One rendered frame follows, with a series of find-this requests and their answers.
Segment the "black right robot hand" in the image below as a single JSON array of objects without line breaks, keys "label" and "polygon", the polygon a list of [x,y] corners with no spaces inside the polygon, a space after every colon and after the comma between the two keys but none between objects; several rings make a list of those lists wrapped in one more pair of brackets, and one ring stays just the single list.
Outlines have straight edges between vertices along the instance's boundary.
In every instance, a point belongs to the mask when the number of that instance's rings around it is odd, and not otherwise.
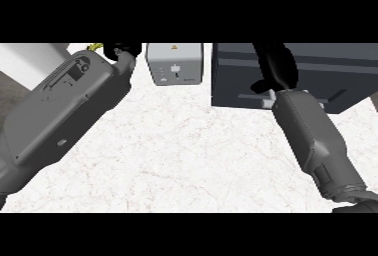
[{"label": "black right robot hand", "polygon": [[279,92],[297,87],[299,69],[291,50],[284,43],[253,43],[259,57],[263,79],[251,85],[251,90],[262,94]]}]

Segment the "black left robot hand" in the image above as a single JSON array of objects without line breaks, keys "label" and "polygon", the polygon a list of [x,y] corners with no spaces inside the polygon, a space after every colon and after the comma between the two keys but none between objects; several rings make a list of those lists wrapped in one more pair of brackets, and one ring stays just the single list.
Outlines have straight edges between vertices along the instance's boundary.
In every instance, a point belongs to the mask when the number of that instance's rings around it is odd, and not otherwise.
[{"label": "black left robot hand", "polygon": [[129,52],[133,57],[142,52],[142,44],[141,43],[105,43],[104,44],[104,54],[108,59],[113,61],[118,60],[118,53]]}]

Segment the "dark grey appliance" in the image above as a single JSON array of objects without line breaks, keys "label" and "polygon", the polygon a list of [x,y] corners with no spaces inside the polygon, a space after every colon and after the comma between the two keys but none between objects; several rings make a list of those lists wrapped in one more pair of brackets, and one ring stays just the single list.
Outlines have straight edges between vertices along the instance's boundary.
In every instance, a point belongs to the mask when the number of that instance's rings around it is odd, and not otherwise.
[{"label": "dark grey appliance", "polygon": [[[378,92],[378,43],[287,43],[299,68],[297,90],[307,90],[331,114]],[[262,109],[271,93],[251,85],[263,78],[251,43],[214,43],[211,105]]]}]

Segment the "silver toaster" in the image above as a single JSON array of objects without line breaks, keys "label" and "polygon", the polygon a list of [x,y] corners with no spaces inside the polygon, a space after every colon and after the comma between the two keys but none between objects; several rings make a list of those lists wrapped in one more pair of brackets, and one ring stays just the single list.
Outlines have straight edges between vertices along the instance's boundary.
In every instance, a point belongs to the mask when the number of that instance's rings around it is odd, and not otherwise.
[{"label": "silver toaster", "polygon": [[147,63],[157,86],[200,85],[204,75],[204,44],[148,43]]}]

